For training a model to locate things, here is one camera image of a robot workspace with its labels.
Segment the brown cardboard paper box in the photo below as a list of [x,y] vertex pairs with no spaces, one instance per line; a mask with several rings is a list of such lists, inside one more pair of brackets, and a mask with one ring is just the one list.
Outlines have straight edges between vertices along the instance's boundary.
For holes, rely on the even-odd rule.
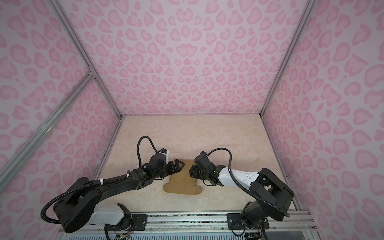
[[170,194],[199,195],[203,189],[197,186],[197,179],[191,178],[189,170],[195,164],[192,160],[182,160],[185,164],[181,172],[170,176],[168,183],[163,185],[163,190]]

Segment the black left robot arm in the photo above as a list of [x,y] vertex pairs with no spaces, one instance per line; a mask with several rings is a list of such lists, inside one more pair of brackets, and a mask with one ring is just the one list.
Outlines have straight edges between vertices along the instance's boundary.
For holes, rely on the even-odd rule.
[[86,225],[109,225],[115,230],[131,230],[133,218],[124,204],[111,208],[100,202],[113,196],[143,189],[155,180],[177,174],[185,163],[167,161],[163,153],[155,153],[148,163],[126,174],[99,180],[78,179],[65,193],[53,200],[53,210],[65,233],[74,233]]

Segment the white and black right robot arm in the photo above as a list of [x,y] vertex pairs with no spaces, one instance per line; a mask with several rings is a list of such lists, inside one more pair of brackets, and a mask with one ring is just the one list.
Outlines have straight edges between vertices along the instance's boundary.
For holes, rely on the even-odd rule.
[[[227,166],[215,165],[209,157],[217,151],[229,154]],[[289,207],[294,193],[271,170],[262,168],[258,172],[232,169],[233,155],[229,149],[217,148],[209,153],[201,152],[190,168],[191,178],[208,181],[211,187],[237,187],[255,200],[248,202],[240,213],[240,222],[247,229],[262,227],[265,218],[281,222],[289,218]]]

